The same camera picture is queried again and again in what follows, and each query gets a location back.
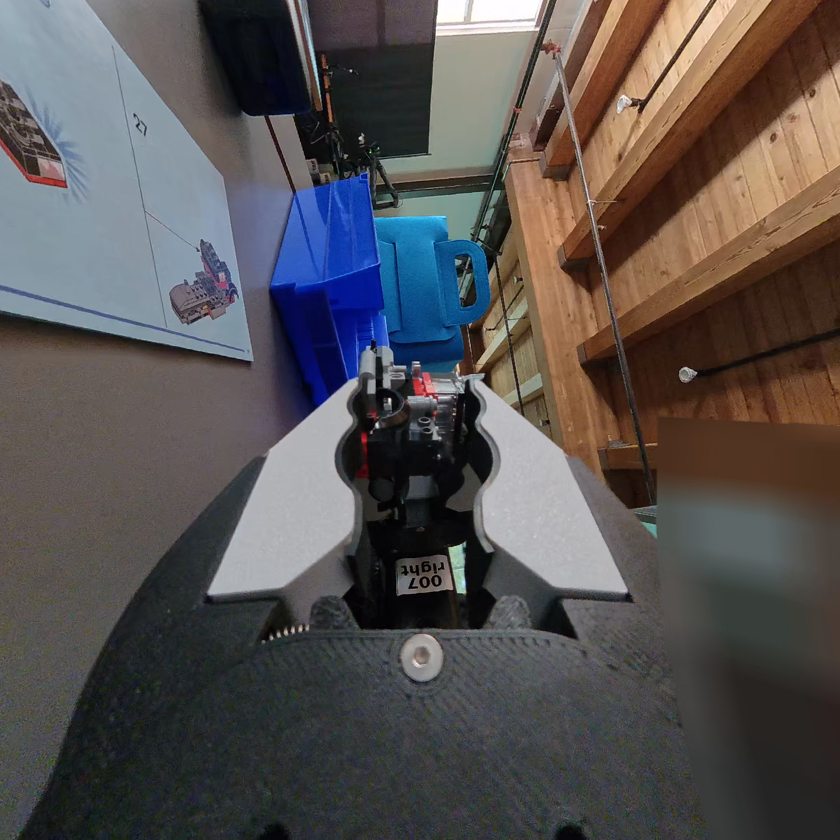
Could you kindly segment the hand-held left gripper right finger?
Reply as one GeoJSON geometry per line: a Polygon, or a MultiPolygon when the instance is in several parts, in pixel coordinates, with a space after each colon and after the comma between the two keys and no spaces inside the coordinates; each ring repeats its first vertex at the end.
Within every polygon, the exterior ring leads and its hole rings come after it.
{"type": "Polygon", "coordinates": [[[629,595],[561,448],[477,376],[466,380],[474,523],[490,555],[483,586],[528,604],[622,602],[629,595]]]}

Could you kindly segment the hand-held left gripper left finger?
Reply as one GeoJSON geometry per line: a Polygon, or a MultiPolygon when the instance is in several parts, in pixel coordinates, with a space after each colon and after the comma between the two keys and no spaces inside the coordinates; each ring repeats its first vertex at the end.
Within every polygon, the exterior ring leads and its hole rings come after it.
{"type": "Polygon", "coordinates": [[[354,430],[352,379],[267,453],[207,596],[313,604],[353,585],[348,556],[361,536],[361,496],[340,462],[354,430]]]}

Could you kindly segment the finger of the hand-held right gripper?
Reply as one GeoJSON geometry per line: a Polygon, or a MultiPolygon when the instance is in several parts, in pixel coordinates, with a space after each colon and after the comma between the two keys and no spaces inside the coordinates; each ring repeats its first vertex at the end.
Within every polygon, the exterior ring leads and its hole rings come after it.
{"type": "Polygon", "coordinates": [[[483,487],[484,481],[469,463],[464,464],[461,475],[464,478],[464,482],[446,500],[445,507],[457,513],[472,513],[476,504],[476,496],[483,487]]]}

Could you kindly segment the grey black brick spaceship model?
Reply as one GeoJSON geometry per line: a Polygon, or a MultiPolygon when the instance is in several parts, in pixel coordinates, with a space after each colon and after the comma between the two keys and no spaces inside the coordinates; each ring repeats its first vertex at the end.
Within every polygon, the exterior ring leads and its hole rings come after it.
{"type": "Polygon", "coordinates": [[[374,520],[392,518],[409,527],[457,513],[445,503],[464,482],[461,473],[468,463],[470,431],[465,379],[466,435],[456,461],[443,457],[430,430],[411,424],[407,403],[411,379],[411,367],[397,364],[387,346],[372,341],[360,355],[356,405],[363,463],[357,480],[362,498],[374,520]]]}

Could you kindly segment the teal felt bag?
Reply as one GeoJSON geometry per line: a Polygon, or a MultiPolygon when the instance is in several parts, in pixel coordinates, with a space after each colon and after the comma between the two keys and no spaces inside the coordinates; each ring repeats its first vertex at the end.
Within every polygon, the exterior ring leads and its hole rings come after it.
{"type": "Polygon", "coordinates": [[[461,327],[487,313],[487,257],[477,242],[448,237],[447,218],[377,217],[381,286],[388,340],[397,364],[449,374],[465,356],[461,327]],[[461,304],[458,257],[469,257],[476,299],[461,304]]]}

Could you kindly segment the threaded metal rod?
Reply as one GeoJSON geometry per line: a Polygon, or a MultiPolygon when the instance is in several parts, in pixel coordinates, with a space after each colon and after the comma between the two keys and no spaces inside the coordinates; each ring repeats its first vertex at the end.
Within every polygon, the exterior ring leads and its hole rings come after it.
{"type": "Polygon", "coordinates": [[[616,357],[618,361],[619,371],[621,373],[623,387],[625,391],[627,406],[631,415],[631,420],[633,424],[633,430],[636,438],[636,443],[639,451],[639,458],[640,463],[642,466],[642,471],[644,474],[645,486],[648,495],[648,501],[650,506],[655,506],[657,503],[657,496],[656,496],[656,487],[653,477],[653,470],[650,467],[648,454],[646,449],[646,444],[644,441],[644,435],[641,428],[641,423],[639,421],[639,415],[637,411],[637,402],[634,392],[634,386],[632,383],[632,377],[630,371],[628,369],[627,364],[627,356],[624,348],[623,336],[621,334],[621,330],[618,326],[618,320],[616,316],[616,311],[614,309],[613,304],[613,294],[612,289],[610,286],[609,275],[606,267],[606,260],[603,252],[602,241],[600,236],[600,230],[598,227],[598,223],[595,217],[595,202],[592,199],[589,186],[586,181],[585,175],[585,165],[584,165],[584,158],[583,158],[583,150],[581,147],[581,140],[576,129],[576,123],[574,120],[574,109],[572,107],[571,101],[571,92],[569,90],[568,81],[565,76],[564,72],[564,64],[562,59],[562,48],[559,45],[555,45],[554,43],[550,43],[548,40],[543,42],[542,51],[547,55],[550,55],[553,59],[553,62],[556,66],[556,70],[559,76],[560,82],[560,90],[561,90],[561,97],[563,100],[563,107],[564,111],[569,123],[570,129],[570,137],[573,144],[574,149],[574,159],[577,164],[578,171],[580,173],[581,178],[581,186],[584,195],[584,201],[586,205],[586,213],[587,218],[589,221],[590,229],[591,229],[591,239],[594,246],[595,251],[595,258],[597,265],[600,270],[601,279],[602,279],[602,288],[605,297],[605,303],[608,311],[608,315],[610,318],[611,329],[612,329],[612,337],[615,344],[616,349],[616,357]]]}

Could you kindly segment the brick building instruction booklet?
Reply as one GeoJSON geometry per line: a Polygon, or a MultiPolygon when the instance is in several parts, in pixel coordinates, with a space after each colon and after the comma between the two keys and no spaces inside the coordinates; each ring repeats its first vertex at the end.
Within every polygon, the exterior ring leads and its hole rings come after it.
{"type": "Polygon", "coordinates": [[[1,2],[2,314],[251,362],[224,178],[86,2],[1,2]]]}

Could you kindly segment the dark hanging panel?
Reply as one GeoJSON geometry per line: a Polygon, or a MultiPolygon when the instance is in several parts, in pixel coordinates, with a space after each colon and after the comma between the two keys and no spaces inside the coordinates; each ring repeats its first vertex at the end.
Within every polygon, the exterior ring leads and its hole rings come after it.
{"type": "Polygon", "coordinates": [[[386,159],[429,151],[437,1],[313,1],[313,40],[331,71],[344,138],[386,159]]]}

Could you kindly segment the black device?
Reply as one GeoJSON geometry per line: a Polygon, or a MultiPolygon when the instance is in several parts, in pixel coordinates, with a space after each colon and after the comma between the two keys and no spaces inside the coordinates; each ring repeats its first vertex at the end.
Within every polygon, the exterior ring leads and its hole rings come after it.
{"type": "Polygon", "coordinates": [[[265,117],[322,109],[307,2],[197,5],[242,112],[265,117]]]}

